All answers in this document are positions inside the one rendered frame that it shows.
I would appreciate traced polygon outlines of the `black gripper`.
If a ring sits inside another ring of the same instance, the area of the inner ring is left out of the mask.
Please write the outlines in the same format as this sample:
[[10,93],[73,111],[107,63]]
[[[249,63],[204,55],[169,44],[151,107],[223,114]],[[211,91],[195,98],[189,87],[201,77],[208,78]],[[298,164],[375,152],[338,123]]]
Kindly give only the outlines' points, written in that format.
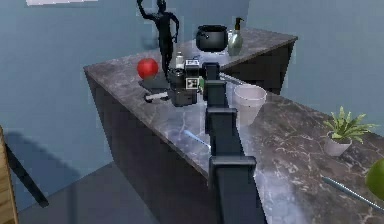
[[146,102],[152,102],[154,99],[167,100],[171,99],[172,104],[175,107],[183,107],[193,105],[197,103],[197,90],[187,89],[186,72],[184,69],[171,68],[167,72],[167,78],[170,85],[170,89],[167,92],[144,95]]

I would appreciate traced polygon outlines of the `black human figure statue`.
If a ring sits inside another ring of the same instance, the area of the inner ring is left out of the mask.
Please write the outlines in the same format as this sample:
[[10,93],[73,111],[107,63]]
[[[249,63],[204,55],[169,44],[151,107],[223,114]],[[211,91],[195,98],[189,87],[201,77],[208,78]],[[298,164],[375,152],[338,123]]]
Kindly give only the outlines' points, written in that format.
[[145,79],[143,85],[151,89],[165,89],[168,86],[168,69],[173,56],[173,43],[177,42],[180,24],[173,13],[166,11],[165,0],[156,1],[158,7],[156,13],[147,13],[142,6],[143,0],[137,0],[137,4],[142,17],[153,21],[157,27],[164,77]]

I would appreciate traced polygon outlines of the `dark marble top kitchen counter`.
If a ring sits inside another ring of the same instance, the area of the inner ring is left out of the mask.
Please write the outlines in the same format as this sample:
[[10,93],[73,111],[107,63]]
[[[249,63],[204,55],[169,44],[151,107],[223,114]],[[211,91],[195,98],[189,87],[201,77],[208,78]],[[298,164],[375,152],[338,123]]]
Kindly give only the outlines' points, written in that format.
[[[216,224],[208,179],[209,150],[201,140],[205,103],[147,103],[137,56],[85,67],[115,164],[160,224]],[[269,224],[384,224],[384,214],[324,183],[328,176],[366,198],[368,168],[384,157],[384,137],[364,136],[342,156],[324,152],[325,114],[268,94],[255,122],[240,131],[257,160],[255,180]]]
[[195,41],[177,44],[186,58],[198,56],[201,62],[218,62],[220,71],[279,95],[297,36],[256,28],[241,31],[243,46],[238,56],[205,53]]

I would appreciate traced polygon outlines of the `red apple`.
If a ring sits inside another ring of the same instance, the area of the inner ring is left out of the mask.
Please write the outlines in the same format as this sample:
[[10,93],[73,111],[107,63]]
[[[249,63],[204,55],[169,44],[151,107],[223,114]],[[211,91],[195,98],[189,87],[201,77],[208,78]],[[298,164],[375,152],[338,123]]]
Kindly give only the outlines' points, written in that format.
[[154,76],[158,73],[158,63],[153,58],[143,58],[137,63],[137,73],[140,78]]

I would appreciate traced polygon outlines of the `pale blue knife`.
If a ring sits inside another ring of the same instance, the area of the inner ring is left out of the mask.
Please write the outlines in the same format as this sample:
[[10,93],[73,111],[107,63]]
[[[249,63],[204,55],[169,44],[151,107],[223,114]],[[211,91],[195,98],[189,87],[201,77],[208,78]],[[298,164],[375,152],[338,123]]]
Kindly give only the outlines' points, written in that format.
[[190,132],[189,130],[184,130],[183,131],[185,135],[189,136],[190,138],[194,139],[195,141],[201,143],[205,147],[207,147],[209,150],[211,150],[211,145],[206,143],[205,141],[201,140],[198,136]]

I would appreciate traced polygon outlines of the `black cooking pot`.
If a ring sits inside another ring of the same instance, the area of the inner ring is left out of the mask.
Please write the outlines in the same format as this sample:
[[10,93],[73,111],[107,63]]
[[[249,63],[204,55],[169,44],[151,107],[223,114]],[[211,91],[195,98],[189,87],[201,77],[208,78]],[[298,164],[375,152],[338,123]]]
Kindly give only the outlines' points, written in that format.
[[196,47],[204,52],[221,52],[228,45],[227,27],[201,25],[196,33]]

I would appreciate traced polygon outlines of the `white cup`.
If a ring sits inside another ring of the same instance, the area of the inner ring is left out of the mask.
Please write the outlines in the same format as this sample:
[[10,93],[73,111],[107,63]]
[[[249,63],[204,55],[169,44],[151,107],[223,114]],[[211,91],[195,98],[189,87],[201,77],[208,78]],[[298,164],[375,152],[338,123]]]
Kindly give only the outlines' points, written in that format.
[[266,91],[256,85],[242,84],[233,90],[233,105],[237,109],[239,126],[251,125],[266,102]]

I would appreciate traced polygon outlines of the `grey soap dispenser bottle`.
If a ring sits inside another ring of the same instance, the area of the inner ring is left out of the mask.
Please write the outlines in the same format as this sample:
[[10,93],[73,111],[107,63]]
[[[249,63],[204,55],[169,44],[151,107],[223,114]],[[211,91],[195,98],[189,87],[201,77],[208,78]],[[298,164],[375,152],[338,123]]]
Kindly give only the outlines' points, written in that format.
[[235,19],[234,29],[230,32],[228,39],[228,54],[230,56],[237,56],[243,45],[243,38],[241,35],[241,22],[242,18],[237,17]]

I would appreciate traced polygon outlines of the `white window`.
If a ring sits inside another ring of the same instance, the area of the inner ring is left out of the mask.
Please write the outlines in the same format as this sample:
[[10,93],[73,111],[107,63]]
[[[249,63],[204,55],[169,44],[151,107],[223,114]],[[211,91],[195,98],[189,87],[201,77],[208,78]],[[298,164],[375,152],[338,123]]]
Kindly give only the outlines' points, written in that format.
[[44,6],[70,3],[97,2],[98,0],[25,0],[27,6]]

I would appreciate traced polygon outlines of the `wooden table with black leg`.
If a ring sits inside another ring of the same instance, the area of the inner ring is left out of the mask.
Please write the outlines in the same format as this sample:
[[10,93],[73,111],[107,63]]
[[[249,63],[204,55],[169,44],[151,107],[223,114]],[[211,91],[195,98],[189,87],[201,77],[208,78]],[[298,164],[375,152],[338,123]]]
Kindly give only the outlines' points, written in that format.
[[40,188],[6,144],[3,129],[0,126],[0,224],[19,224],[11,173],[19,178],[42,208],[49,205]]

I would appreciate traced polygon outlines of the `green plant in white pot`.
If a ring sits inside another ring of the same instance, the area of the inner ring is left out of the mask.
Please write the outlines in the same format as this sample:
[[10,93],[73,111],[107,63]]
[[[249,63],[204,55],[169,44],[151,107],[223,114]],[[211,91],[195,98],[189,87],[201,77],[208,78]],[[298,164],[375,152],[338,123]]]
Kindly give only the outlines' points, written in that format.
[[324,120],[323,124],[329,128],[326,134],[324,151],[330,156],[342,155],[353,143],[358,141],[363,143],[362,135],[370,133],[376,124],[363,123],[365,114],[355,117],[351,112],[346,113],[344,107],[339,108],[339,112],[331,113],[331,118]]

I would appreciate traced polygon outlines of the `grey blue utensil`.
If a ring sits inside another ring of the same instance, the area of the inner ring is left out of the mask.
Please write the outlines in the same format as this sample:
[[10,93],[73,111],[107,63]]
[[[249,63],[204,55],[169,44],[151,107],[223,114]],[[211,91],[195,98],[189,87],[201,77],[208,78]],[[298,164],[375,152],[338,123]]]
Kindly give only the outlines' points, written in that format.
[[369,205],[370,207],[372,207],[373,209],[376,209],[377,211],[381,212],[384,214],[384,208],[380,207],[379,205],[371,202],[370,200],[364,198],[363,196],[359,195],[358,193],[352,191],[351,189],[349,189],[348,187],[346,187],[345,185],[329,178],[329,177],[326,177],[326,176],[321,176],[321,179],[328,185],[332,186],[333,188],[345,193],[346,195],[348,195],[349,197],[352,197],[354,199],[357,199],[363,203],[366,203],[367,205]]

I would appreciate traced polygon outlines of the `green apple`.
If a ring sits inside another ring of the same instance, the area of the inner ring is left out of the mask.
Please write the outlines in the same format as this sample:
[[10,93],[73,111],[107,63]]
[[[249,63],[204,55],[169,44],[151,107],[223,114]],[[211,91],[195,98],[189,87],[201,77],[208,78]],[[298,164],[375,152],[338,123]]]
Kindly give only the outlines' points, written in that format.
[[369,168],[365,184],[376,197],[384,200],[384,158],[377,160]]

